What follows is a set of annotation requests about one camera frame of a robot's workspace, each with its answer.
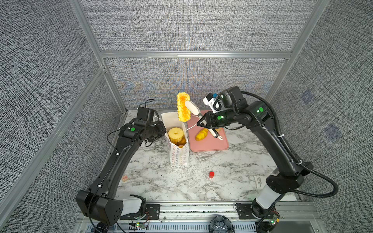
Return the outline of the striped croissant bread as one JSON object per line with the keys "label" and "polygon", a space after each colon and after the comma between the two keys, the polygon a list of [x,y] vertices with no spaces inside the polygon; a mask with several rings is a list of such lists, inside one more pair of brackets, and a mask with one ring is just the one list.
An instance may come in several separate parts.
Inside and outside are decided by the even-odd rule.
{"label": "striped croissant bread", "polygon": [[189,94],[185,92],[178,93],[177,95],[177,112],[178,118],[181,122],[187,122],[191,118],[191,112],[186,107],[186,101],[190,101]]}

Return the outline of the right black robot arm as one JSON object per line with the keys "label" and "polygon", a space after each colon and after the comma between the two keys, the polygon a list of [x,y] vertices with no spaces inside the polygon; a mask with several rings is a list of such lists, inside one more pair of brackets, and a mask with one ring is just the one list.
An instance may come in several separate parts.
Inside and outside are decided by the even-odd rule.
{"label": "right black robot arm", "polygon": [[[212,130],[215,138],[220,135],[217,128],[224,128],[232,123],[249,129],[263,144],[274,160],[277,175],[266,178],[266,184],[253,200],[250,213],[254,218],[265,218],[275,208],[286,193],[297,193],[314,198],[329,198],[337,195],[339,187],[331,178],[315,171],[311,162],[303,161],[286,141],[281,131],[280,122],[274,108],[262,97],[241,91],[239,87],[230,87],[219,94],[209,94],[222,106],[221,110],[211,110],[202,114],[192,101],[182,101],[185,108],[199,117],[197,125]],[[313,194],[300,191],[299,187],[308,174],[327,181],[333,186],[325,194]]]}

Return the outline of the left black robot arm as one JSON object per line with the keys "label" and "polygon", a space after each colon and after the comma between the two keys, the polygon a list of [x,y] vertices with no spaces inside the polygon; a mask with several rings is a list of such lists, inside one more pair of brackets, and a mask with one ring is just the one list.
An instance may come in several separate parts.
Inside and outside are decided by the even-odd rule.
{"label": "left black robot arm", "polygon": [[80,190],[76,196],[84,216],[109,226],[114,225],[122,216],[145,216],[145,198],[130,195],[123,200],[117,200],[115,196],[131,158],[143,141],[152,143],[165,133],[166,128],[162,121],[146,123],[133,120],[121,127],[115,149],[103,170],[87,191]]}

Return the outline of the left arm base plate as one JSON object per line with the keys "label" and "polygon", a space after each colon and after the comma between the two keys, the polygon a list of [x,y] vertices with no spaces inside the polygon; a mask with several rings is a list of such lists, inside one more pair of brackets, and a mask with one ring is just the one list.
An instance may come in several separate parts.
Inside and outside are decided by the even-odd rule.
{"label": "left arm base plate", "polygon": [[160,204],[146,204],[145,220],[159,220]]}

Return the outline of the white printed paper bag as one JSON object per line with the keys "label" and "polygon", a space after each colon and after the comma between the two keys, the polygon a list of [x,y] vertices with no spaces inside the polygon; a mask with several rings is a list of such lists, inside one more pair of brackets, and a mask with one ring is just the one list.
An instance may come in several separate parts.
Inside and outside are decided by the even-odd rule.
{"label": "white printed paper bag", "polygon": [[[167,132],[165,133],[166,142],[169,150],[170,166],[181,166],[188,163],[189,156],[189,141],[187,135],[187,127],[185,122],[179,121],[177,112],[162,113],[160,119],[163,121]],[[183,148],[179,148],[177,145],[170,142],[168,131],[171,128],[178,127],[184,131],[186,138],[186,145]]]}

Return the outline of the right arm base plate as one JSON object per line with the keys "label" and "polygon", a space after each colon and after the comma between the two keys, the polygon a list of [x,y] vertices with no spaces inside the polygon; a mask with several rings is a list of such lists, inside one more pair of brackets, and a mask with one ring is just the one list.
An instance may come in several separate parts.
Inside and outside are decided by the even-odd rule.
{"label": "right arm base plate", "polygon": [[256,219],[252,213],[251,203],[236,203],[235,209],[241,220]]}

